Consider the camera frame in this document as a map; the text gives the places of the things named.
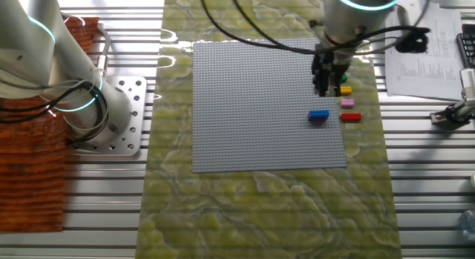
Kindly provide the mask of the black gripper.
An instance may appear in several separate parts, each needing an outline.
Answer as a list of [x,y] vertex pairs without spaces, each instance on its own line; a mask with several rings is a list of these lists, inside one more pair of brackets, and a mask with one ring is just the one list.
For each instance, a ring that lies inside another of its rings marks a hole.
[[350,67],[350,63],[336,64],[334,60],[335,54],[333,52],[314,55],[312,61],[312,83],[315,87],[318,87],[318,95],[320,97],[327,95],[330,83],[330,76],[324,74],[332,73],[335,80],[341,80]]

